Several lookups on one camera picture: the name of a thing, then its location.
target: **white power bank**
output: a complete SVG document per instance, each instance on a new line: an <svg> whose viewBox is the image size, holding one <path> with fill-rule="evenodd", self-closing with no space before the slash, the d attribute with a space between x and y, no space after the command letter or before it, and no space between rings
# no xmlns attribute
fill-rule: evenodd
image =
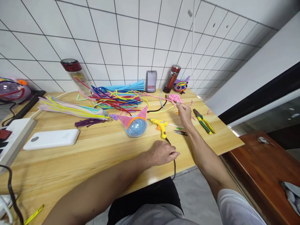
<svg viewBox="0 0 300 225"><path fill-rule="evenodd" d="M79 133L78 129L37 132L24 145L23 149L37 150L74 145Z"/></svg>

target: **owl craft toy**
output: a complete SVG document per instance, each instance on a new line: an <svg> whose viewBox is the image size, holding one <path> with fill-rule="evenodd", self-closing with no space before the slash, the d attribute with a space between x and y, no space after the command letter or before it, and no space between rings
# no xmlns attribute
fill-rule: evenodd
<svg viewBox="0 0 300 225"><path fill-rule="evenodd" d="M188 76L185 80L181 81L176 79L174 83L174 90L176 92L180 92L180 94L184 94L185 89L188 87L188 79L190 76Z"/></svg>

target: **black shorts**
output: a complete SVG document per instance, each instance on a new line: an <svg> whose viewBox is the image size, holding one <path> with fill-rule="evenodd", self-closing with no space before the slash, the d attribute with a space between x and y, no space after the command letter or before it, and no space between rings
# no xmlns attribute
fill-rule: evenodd
<svg viewBox="0 0 300 225"><path fill-rule="evenodd" d="M170 177L116 199L109 209L107 225L115 225L144 204L164 203L177 206L182 211L177 189Z"/></svg>

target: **white tile wall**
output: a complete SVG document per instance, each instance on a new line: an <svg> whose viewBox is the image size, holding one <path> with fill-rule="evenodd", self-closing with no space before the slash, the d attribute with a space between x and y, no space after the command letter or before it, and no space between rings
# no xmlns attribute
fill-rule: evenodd
<svg viewBox="0 0 300 225"><path fill-rule="evenodd" d="M0 1L0 76L48 92L75 89L60 65L77 59L91 84L129 84L170 67L192 75L193 0ZM207 101L277 30L196 0L194 91Z"/></svg>

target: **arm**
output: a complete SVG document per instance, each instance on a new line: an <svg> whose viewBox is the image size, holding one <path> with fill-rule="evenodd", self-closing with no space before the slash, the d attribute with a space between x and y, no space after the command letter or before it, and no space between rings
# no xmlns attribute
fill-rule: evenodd
<svg viewBox="0 0 300 225"><path fill-rule="evenodd" d="M43 225L85 224L104 212L123 191L146 169L176 159L174 146L156 141L153 147L87 179L53 207Z"/></svg>
<svg viewBox="0 0 300 225"><path fill-rule="evenodd" d="M221 159L204 141L192 124L191 108L183 104L177 104L177 108L181 122L190 137L195 163L207 180L215 200L217 200L219 191L225 188L240 193L232 178L227 173Z"/></svg>

